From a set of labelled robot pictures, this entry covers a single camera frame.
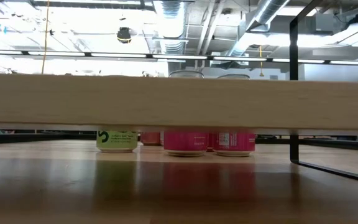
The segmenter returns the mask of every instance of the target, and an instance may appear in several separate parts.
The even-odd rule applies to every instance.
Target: wooden table
[[[288,150],[181,158],[103,154],[94,141],[0,144],[0,223],[358,223],[358,181],[291,164]],[[303,151],[358,172],[358,151]]]

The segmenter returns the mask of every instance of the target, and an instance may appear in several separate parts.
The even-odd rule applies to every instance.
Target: exposed ductwork
[[[246,30],[244,35],[234,44],[227,56],[240,57],[247,50],[250,41],[249,33],[251,29],[270,23],[277,13],[288,4],[290,0],[260,0],[258,8],[252,12],[254,14],[250,21],[246,21]]]
[[[159,16],[159,34],[167,38],[161,40],[163,54],[180,55],[184,53],[185,43],[180,39],[185,35],[186,10],[188,3],[182,1],[154,1]],[[180,63],[168,63],[168,71],[180,69]]]

